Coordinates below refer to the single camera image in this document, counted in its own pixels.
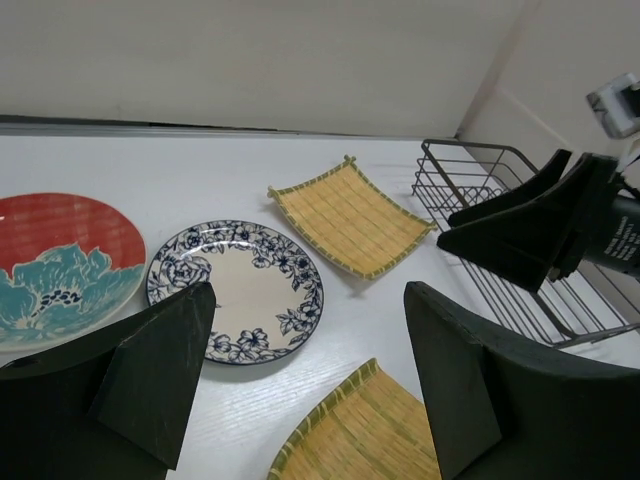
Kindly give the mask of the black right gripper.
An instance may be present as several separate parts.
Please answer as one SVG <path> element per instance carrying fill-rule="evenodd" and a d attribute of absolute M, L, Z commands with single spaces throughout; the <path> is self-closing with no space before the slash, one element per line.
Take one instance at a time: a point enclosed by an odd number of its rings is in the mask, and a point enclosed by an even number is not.
<path fill-rule="evenodd" d="M 639 276 L 639 200 L 615 189 L 615 159 L 558 149 L 532 178 L 449 216 L 437 245 L 535 293 L 581 261 Z"/>

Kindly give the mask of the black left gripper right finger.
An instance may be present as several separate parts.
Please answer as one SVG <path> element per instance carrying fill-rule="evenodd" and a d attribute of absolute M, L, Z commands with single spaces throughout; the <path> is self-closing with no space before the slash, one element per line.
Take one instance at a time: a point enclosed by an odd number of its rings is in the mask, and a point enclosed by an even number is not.
<path fill-rule="evenodd" d="M 639 373 L 552 349 L 423 282 L 404 309 L 445 479 L 635 479 Z"/>

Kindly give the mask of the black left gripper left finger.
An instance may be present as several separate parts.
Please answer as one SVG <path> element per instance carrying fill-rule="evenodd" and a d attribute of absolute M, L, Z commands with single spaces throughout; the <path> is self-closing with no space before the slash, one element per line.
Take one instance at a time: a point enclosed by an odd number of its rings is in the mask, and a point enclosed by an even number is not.
<path fill-rule="evenodd" d="M 210 283 L 1 368 L 4 479 L 163 479 L 216 308 Z"/>

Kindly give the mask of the fan-shaped bamboo tray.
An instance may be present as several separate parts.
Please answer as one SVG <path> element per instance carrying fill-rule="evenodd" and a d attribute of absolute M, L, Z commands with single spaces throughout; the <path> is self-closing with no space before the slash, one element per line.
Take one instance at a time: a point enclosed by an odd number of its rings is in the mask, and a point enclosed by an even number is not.
<path fill-rule="evenodd" d="M 269 479 L 439 479 L 424 405 L 372 358 L 294 428 Z"/>

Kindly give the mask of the blue white floral plate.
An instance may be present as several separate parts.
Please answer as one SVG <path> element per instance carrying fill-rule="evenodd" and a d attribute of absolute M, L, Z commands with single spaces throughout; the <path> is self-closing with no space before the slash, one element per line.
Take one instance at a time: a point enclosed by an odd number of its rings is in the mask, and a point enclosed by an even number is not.
<path fill-rule="evenodd" d="M 294 353 L 323 311 L 324 288 L 309 255 L 253 222 L 204 222 L 171 237 L 150 262 L 147 300 L 155 305 L 199 282 L 216 295 L 205 357 L 220 364 L 265 364 Z"/>

